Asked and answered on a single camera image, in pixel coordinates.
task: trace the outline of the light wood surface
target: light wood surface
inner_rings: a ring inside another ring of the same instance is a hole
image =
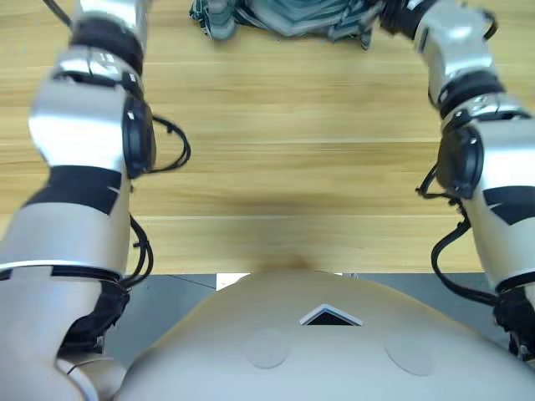
[[[535,3],[471,3],[497,12],[497,66],[535,107]],[[193,147],[184,170],[135,184],[131,210],[155,249],[155,272],[249,272],[299,257],[332,272],[429,272],[432,245],[457,217],[415,196],[440,121],[410,44],[376,30],[365,53],[352,42],[280,41],[250,28],[213,43],[188,18],[190,5],[155,0],[150,13],[146,97]],[[1,0],[0,38],[5,227],[46,178],[28,106],[68,31],[39,0]],[[163,133],[158,141],[169,159],[175,142]],[[448,272],[480,270],[469,236],[442,261]]]

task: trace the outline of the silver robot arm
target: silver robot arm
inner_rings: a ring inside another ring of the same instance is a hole
[[[428,178],[436,177],[466,217],[445,243],[473,229],[481,264],[497,293],[479,294],[479,302],[494,307],[497,324],[512,335],[511,350],[531,360],[535,121],[498,78],[487,46],[496,20],[453,0],[403,0],[387,3],[381,25],[413,40],[429,68],[429,98],[443,123],[438,161]]]
[[[109,399],[125,374],[99,339],[129,299],[130,181],[155,161],[146,14],[145,0],[79,0],[31,108],[50,171],[0,245],[2,399]]]

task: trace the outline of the plaid cloth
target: plaid cloth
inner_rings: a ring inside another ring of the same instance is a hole
[[[227,40],[237,25],[285,37],[320,34],[331,41],[356,38],[369,48],[374,20],[384,2],[365,0],[194,0],[190,17],[215,40]]]

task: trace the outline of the wire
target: wire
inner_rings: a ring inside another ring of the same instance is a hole
[[[162,167],[160,169],[153,169],[147,172],[147,174],[154,174],[154,173],[162,173],[164,171],[173,171],[176,169],[180,169],[183,165],[185,165],[188,160],[191,158],[191,146],[190,143],[187,140],[186,134],[184,134],[184,131],[180,129],[175,124],[171,123],[169,120],[164,119],[163,117],[159,117],[157,115],[152,116],[153,121],[155,121],[158,124],[164,125],[167,129],[167,134],[172,134],[173,132],[179,136],[179,138],[182,141],[183,149],[182,153],[178,158],[173,161],[171,164],[167,165],[166,167]]]
[[[424,180],[422,181],[419,188],[416,188],[416,192],[418,195],[422,196],[424,199],[436,199],[436,198],[445,198],[448,200],[448,203],[450,206],[458,206],[459,212],[463,216],[463,221],[457,224],[457,227],[455,230],[450,232],[448,235],[446,235],[444,238],[442,238],[440,241],[436,243],[436,245],[433,247],[433,250],[431,251],[431,267],[433,268],[433,272],[438,276],[438,278],[441,280],[442,284],[446,288],[448,288],[450,291],[454,292],[460,297],[464,297],[466,299],[470,299],[474,302],[479,302],[484,305],[488,305],[491,307],[494,307],[497,304],[497,296],[492,295],[488,292],[482,292],[478,290],[474,290],[472,288],[463,287],[459,284],[454,283],[452,280],[450,280],[439,268],[438,266],[438,258],[441,255],[442,251],[444,251],[451,243],[461,238],[463,235],[466,234],[468,230],[471,229],[471,223],[468,219],[468,214],[466,213],[466,210],[461,202],[461,199],[456,198],[455,196],[452,196],[447,193],[439,193],[439,194],[430,194],[428,192],[429,187],[431,186],[433,180],[436,178],[436,168],[437,166],[434,165],[429,173],[425,176]]]
[[[438,266],[438,257],[440,256],[442,251],[444,251],[444,249],[446,249],[446,247],[449,246],[452,242],[458,240],[464,234],[466,234],[466,232],[470,230],[470,228],[470,222],[468,220],[464,220],[457,224],[457,228],[455,230],[453,230],[447,236],[438,241],[433,247],[433,250],[431,251],[431,266],[433,267],[433,271],[435,272],[435,274],[441,280],[442,284],[444,284],[450,291],[461,297],[494,307],[497,304],[497,297],[495,295],[455,284],[452,280],[446,277],[444,273],[442,273],[441,269]]]
[[[147,237],[145,230],[143,230],[143,227],[141,227],[141,225],[132,215],[130,215],[130,226],[137,236],[137,242],[134,243],[134,248],[140,248],[140,258],[131,276],[121,280],[120,284],[124,288],[132,288],[133,286],[144,281],[152,273],[152,267],[154,266],[154,254],[152,252],[152,246],[150,245],[149,238]],[[147,268],[140,276],[143,265],[145,265],[145,257],[148,261]]]
[[[43,0],[43,3],[56,17],[58,17],[59,21],[61,21],[70,28],[72,24],[70,17],[54,0]]]
[[[496,18],[496,14],[489,10],[483,9],[481,12],[483,13],[483,16],[485,16],[487,21],[491,24],[487,32],[483,35],[485,40],[489,40],[494,36],[496,32],[498,32],[498,20]]]

